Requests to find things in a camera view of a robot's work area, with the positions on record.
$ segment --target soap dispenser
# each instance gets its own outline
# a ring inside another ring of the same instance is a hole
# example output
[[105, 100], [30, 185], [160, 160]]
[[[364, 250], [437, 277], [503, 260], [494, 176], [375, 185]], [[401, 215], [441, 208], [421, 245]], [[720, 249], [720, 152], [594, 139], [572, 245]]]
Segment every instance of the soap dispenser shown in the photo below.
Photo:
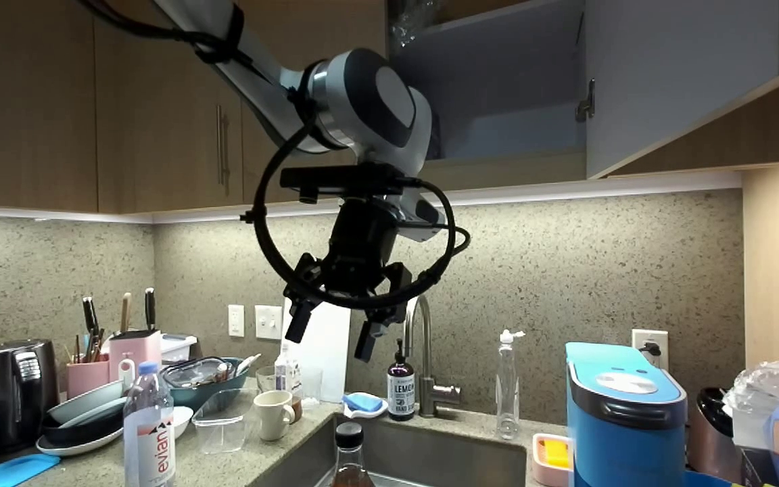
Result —
[[386, 368], [386, 409], [389, 417], [405, 421], [417, 414], [417, 378], [412, 361], [405, 361], [403, 340], [398, 340], [394, 361]]
[[497, 337], [497, 372], [494, 372], [494, 409], [497, 438], [514, 440], [518, 433], [518, 369], [514, 356], [514, 340], [525, 332], [503, 330]]

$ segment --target cabinet door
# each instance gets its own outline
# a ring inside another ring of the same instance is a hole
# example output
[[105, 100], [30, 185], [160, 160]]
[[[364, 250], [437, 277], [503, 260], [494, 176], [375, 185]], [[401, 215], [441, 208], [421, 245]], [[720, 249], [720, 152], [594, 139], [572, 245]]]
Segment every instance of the cabinet door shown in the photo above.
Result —
[[779, 85], [779, 0], [589, 0], [585, 35], [589, 176]]
[[[306, 66], [315, 60], [329, 60], [353, 46], [386, 52], [386, 6], [382, 0], [238, 0], [245, 14], [249, 30], [260, 38], [271, 56], [286, 66]], [[245, 194], [255, 194], [264, 161], [274, 156], [275, 142], [264, 134], [257, 115], [242, 115], [242, 152], [245, 152]], [[329, 154], [294, 154], [290, 165], [337, 165], [349, 161], [352, 152]], [[293, 192], [267, 192], [271, 200], [294, 200]]]
[[91, 16], [0, 0], [0, 206], [95, 210]]
[[[169, 23], [152, 1], [121, 1]], [[96, 23], [96, 160], [103, 210], [240, 203], [240, 100], [172, 41]]]

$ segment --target sink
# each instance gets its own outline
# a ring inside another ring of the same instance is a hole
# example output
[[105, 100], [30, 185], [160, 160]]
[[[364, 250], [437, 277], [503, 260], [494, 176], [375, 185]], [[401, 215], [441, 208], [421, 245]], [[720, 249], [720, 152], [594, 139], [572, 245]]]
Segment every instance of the sink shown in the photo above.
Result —
[[[336, 425], [340, 414], [320, 425], [275, 464], [255, 478], [257, 487], [321, 484], [336, 464]], [[382, 484], [518, 484], [525, 487], [528, 452], [499, 444], [393, 421], [361, 421], [364, 468]]]

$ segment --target pink cup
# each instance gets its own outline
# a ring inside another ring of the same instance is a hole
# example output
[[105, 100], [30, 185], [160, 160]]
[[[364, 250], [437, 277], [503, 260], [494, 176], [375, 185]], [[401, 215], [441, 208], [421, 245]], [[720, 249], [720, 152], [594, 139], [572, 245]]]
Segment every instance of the pink cup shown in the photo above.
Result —
[[110, 380], [107, 361], [67, 361], [64, 369], [67, 369], [67, 396]]

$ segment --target blue container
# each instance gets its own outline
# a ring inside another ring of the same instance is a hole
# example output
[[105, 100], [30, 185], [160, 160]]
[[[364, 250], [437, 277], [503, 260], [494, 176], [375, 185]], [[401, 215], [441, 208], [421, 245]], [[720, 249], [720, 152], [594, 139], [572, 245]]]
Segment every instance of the blue container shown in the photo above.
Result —
[[685, 487], [685, 388], [633, 345], [564, 350], [572, 484]]

